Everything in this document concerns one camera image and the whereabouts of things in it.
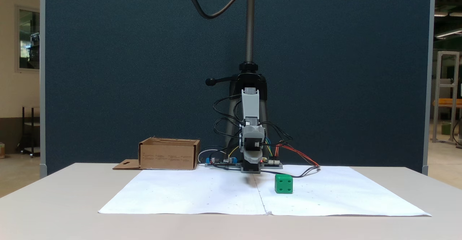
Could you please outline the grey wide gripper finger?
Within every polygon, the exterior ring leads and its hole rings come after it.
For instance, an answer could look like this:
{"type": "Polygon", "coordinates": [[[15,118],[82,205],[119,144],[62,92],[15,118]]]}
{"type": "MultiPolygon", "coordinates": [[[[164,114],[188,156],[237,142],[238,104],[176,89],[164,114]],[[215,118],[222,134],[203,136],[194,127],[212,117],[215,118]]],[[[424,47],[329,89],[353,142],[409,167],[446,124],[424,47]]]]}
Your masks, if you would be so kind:
{"type": "Polygon", "coordinates": [[[258,164],[263,158],[263,151],[259,150],[244,150],[244,160],[251,164],[258,164]]]}

